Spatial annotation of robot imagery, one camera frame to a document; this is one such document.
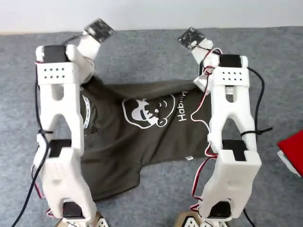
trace white wall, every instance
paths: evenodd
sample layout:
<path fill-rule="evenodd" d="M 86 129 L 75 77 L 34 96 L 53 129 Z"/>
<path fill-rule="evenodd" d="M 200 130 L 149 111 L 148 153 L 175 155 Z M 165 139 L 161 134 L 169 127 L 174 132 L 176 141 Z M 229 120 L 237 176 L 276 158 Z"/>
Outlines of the white wall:
<path fill-rule="evenodd" d="M 303 0 L 0 0 L 0 33 L 303 26 Z"/>

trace circuit board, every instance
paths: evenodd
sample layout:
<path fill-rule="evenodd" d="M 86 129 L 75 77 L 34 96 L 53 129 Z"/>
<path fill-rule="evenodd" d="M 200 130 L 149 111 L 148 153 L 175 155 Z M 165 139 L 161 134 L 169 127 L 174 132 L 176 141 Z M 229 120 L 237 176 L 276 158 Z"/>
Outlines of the circuit board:
<path fill-rule="evenodd" d="M 114 30 L 100 18 L 86 26 L 84 31 L 86 31 L 99 43 L 103 43 L 114 33 Z"/>
<path fill-rule="evenodd" d="M 190 27 L 183 35 L 178 38 L 178 42 L 192 51 L 196 45 L 199 45 L 205 39 L 205 35 Z"/>

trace black cable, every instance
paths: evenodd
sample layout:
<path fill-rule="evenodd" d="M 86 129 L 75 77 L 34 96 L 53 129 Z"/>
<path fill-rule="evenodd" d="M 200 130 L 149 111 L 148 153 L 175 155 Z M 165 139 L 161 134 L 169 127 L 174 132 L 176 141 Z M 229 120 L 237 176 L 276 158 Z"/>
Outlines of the black cable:
<path fill-rule="evenodd" d="M 260 103 L 264 94 L 264 90 L 265 90 L 265 82 L 264 79 L 261 77 L 261 75 L 255 71 L 254 69 L 247 67 L 247 69 L 251 72 L 253 72 L 260 80 L 261 80 L 261 91 L 259 94 L 259 98 L 257 100 L 257 104 L 256 104 L 256 109 L 255 109 L 255 130 L 258 131 L 258 113 L 259 113 L 259 107 L 260 107 Z"/>
<path fill-rule="evenodd" d="M 81 34 L 81 35 L 75 35 L 75 36 L 72 36 L 71 38 L 68 38 L 67 40 L 65 40 L 64 42 L 61 43 L 61 45 L 66 45 L 68 44 L 69 42 L 75 40 L 75 39 L 78 39 L 82 36 L 87 36 L 87 35 L 84 35 L 84 34 Z"/>
<path fill-rule="evenodd" d="M 199 45 L 197 45 L 197 44 L 196 44 L 194 47 L 198 47 L 198 48 L 204 49 L 204 50 L 206 50 L 206 51 L 211 51 L 211 50 L 212 50 L 212 49 L 204 48 L 204 47 L 199 46 Z M 218 51 L 218 50 L 215 50 L 213 53 L 215 53 L 215 54 L 217 54 L 217 55 L 221 55 L 220 51 Z"/>
<path fill-rule="evenodd" d="M 212 224 L 210 224 L 209 222 L 205 221 L 206 224 L 208 224 L 210 227 L 214 227 Z"/>
<path fill-rule="evenodd" d="M 74 224 L 72 224 L 71 222 L 67 222 L 69 225 L 71 225 L 71 226 L 75 226 L 75 227 L 77 227 L 76 225 L 74 225 Z"/>
<path fill-rule="evenodd" d="M 37 118 L 37 124 L 38 124 L 38 127 L 39 127 L 39 133 L 41 134 L 42 138 L 44 139 L 45 143 L 46 143 L 46 148 L 45 148 L 45 153 L 43 155 L 43 158 L 41 160 L 41 163 L 39 165 L 39 167 L 37 168 L 37 171 L 33 177 L 33 180 L 32 180 L 32 183 L 29 187 L 29 190 L 28 190 L 28 193 L 27 193 L 27 197 L 25 199 L 25 202 L 23 204 L 23 207 L 18 215 L 18 217 L 16 218 L 16 220 L 14 221 L 14 223 L 12 224 L 11 227 L 15 227 L 17 225 L 17 223 L 19 222 L 19 220 L 21 219 L 26 207 L 27 207 L 27 204 L 28 204 L 28 201 L 29 201 L 29 198 L 30 198 L 30 195 L 33 191 L 33 188 L 34 188 L 34 185 L 35 185 L 35 182 L 36 182 L 36 179 L 39 175 L 39 172 L 47 158 L 47 154 L 48 154 L 48 149 L 49 149 L 49 143 L 47 141 L 47 138 L 45 136 L 46 133 L 52 133 L 52 132 L 49 132 L 49 131 L 44 131 L 41 127 L 41 120 L 40 120 L 40 116 L 39 116 L 39 109 L 38 109 L 38 75 L 37 75 L 37 68 L 36 68 L 36 82 L 35 82 L 35 111 L 36 111 L 36 118 Z"/>
<path fill-rule="evenodd" d="M 263 129 L 263 130 L 245 131 L 245 132 L 241 133 L 241 136 L 244 136 L 245 134 L 248 134 L 248 133 L 255 133 L 256 135 L 262 135 L 263 133 L 265 133 L 267 131 L 271 131 L 271 130 L 273 130 L 273 127 Z"/>
<path fill-rule="evenodd" d="M 252 222 L 252 220 L 249 218 L 247 212 L 246 212 L 246 208 L 243 209 L 243 213 L 247 219 L 247 221 L 251 224 L 252 227 L 256 227 L 255 224 Z"/>

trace gray carpet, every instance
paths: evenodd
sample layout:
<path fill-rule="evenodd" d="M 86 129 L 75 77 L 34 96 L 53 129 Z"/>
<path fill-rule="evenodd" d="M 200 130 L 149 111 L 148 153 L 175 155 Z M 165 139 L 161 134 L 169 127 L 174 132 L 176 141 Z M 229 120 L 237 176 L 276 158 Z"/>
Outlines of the gray carpet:
<path fill-rule="evenodd" d="M 176 38 L 184 30 L 121 31 L 101 47 L 96 59 L 106 83 L 132 83 L 160 79 L 194 79 L 197 64 Z M 303 27 L 261 29 L 203 29 L 225 53 L 248 56 L 252 68 L 265 80 L 259 128 L 274 131 L 259 138 L 263 165 L 254 182 L 247 211 L 257 226 L 303 225 L 303 182 L 280 161 L 276 143 L 303 128 Z M 0 36 L 0 226 L 9 227 L 21 210 L 30 185 L 29 170 L 36 150 L 34 111 L 35 49 L 59 44 L 74 33 Z M 251 106 L 260 82 L 251 75 Z M 239 137 L 233 123 L 226 138 Z M 111 227 L 171 227 L 179 212 L 195 201 L 190 197 L 194 174 L 202 160 L 169 162 L 145 167 L 140 185 L 113 199 L 98 203 Z M 202 192 L 214 163 L 203 170 Z M 51 227 L 47 209 L 33 193 L 18 226 Z M 233 227 L 250 226 L 244 216 Z"/>

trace red object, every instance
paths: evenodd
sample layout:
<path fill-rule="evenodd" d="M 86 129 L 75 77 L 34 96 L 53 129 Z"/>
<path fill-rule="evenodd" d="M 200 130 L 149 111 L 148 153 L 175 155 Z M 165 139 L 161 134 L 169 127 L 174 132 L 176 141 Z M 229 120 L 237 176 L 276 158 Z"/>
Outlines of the red object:
<path fill-rule="evenodd" d="M 282 140 L 278 146 L 298 173 L 303 176 L 303 130 Z"/>

